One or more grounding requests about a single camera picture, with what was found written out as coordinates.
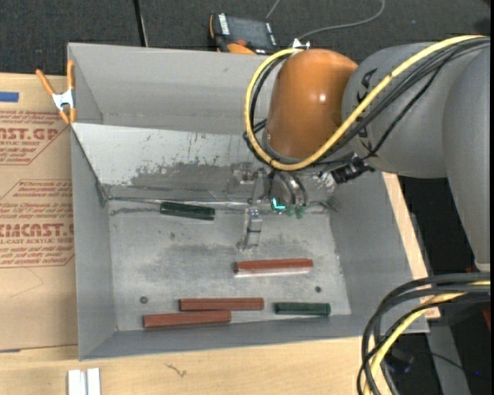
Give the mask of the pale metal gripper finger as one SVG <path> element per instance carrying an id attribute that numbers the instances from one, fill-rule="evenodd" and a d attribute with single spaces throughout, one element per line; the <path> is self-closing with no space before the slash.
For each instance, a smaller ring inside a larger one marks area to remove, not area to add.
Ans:
<path id="1" fill-rule="evenodd" d="M 245 213 L 245 223 L 242 236 L 236 247 L 239 250 L 250 250 L 259 246 L 263 218 L 258 208 L 251 207 Z"/>
<path id="2" fill-rule="evenodd" d="M 256 182 L 256 170 L 250 162 L 234 163 L 230 167 L 229 194 L 251 196 Z"/>

